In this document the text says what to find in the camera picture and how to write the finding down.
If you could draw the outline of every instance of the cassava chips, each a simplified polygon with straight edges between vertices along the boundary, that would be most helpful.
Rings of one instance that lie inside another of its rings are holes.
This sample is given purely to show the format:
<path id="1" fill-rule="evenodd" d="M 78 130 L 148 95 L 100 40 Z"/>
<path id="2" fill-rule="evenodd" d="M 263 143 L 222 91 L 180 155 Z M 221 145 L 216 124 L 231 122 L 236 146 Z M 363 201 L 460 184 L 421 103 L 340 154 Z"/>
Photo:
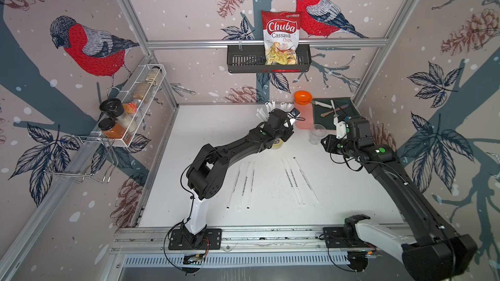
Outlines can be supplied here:
<path id="1" fill-rule="evenodd" d="M 297 64 L 301 12 L 262 11 L 266 64 Z"/>

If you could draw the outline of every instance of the red bird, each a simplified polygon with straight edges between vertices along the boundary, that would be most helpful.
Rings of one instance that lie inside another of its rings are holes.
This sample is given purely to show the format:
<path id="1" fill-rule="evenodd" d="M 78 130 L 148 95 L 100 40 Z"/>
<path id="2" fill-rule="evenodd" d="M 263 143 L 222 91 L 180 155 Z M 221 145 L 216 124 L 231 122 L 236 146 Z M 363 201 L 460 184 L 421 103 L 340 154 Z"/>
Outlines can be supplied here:
<path id="1" fill-rule="evenodd" d="M 308 37 L 314 35 L 327 38 L 332 33 L 347 32 L 366 38 L 356 31 L 341 13 L 341 9 L 330 0 L 297 0 L 296 12 L 303 12 L 301 28 Z"/>
<path id="2" fill-rule="evenodd" d="M 122 39 L 107 31 L 88 28 L 68 16 L 60 16 L 51 25 L 52 41 L 64 50 L 85 72 L 96 76 L 111 76 L 124 66 L 129 50 L 139 46 L 132 40 Z"/>

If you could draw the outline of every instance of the orange lid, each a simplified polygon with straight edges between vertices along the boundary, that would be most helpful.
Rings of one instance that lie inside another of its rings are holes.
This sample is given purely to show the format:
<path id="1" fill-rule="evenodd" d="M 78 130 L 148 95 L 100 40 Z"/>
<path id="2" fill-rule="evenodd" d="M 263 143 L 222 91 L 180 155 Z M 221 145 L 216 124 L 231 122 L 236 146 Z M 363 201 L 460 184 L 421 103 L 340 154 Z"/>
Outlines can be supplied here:
<path id="1" fill-rule="evenodd" d="M 295 103 L 298 105 L 306 105 L 313 100 L 313 96 L 305 90 L 295 92 L 293 97 L 295 98 Z"/>

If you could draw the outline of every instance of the green cutting board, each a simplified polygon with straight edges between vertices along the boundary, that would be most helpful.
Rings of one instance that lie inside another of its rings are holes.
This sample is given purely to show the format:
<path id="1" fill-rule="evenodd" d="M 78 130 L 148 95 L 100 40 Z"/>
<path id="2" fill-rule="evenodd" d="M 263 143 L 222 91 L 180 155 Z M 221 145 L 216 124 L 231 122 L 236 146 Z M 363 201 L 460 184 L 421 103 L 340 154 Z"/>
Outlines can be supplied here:
<path id="1" fill-rule="evenodd" d="M 313 99 L 313 100 L 330 105 L 331 104 L 330 99 L 334 100 L 335 108 L 341 107 L 345 104 L 349 104 L 349 106 L 347 108 L 340 110 L 340 111 L 337 111 L 337 114 L 339 116 L 341 116 L 342 119 L 344 119 L 346 116 L 354 117 L 354 116 L 359 115 L 358 111 L 356 111 L 356 109 L 354 109 L 354 104 L 349 97 L 328 98 L 328 99 L 322 98 L 322 99 Z M 319 106 L 316 104 L 313 104 L 312 107 L 313 107 L 312 114 L 314 117 L 315 124 L 323 125 L 328 130 L 335 130 L 336 129 L 335 125 L 334 125 L 334 114 L 335 113 L 330 113 L 330 114 L 326 115 L 325 117 L 321 117 L 322 113 L 329 112 L 329 111 L 331 111 L 331 109 L 328 109 L 328 108 L 325 108 L 325 107 L 322 107 L 322 106 Z"/>

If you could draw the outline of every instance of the white table surface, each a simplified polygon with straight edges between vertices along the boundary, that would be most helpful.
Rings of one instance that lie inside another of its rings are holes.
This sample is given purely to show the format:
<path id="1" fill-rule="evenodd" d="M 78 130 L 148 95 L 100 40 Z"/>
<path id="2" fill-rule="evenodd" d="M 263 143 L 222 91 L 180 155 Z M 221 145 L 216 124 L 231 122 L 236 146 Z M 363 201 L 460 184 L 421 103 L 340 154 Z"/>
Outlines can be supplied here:
<path id="1" fill-rule="evenodd" d="M 196 157 L 203 145 L 226 145 L 244 137 L 261 121 L 255 115 L 260 105 L 180 106 L 140 227 L 170 227 L 189 215 L 190 195 L 179 184 L 180 173 Z M 351 215 L 365 214 L 379 223 L 402 223 L 396 205 L 384 188 L 365 169 L 353 172 L 345 164 L 335 164 L 321 144 L 308 141 L 309 131 L 294 127 L 294 134 L 277 150 L 252 154 L 229 167 L 221 190 L 210 198 L 209 226 L 293 226 L 338 225 Z M 293 162 L 296 157 L 314 189 L 314 200 Z M 288 158 L 306 203 L 298 206 L 280 159 Z M 255 177 L 251 208 L 247 209 L 250 177 L 241 211 L 238 203 L 252 160 Z M 333 155 L 337 162 L 341 156 Z M 358 164 L 351 161 L 353 168 Z M 238 169 L 241 175 L 230 208 L 227 209 Z"/>

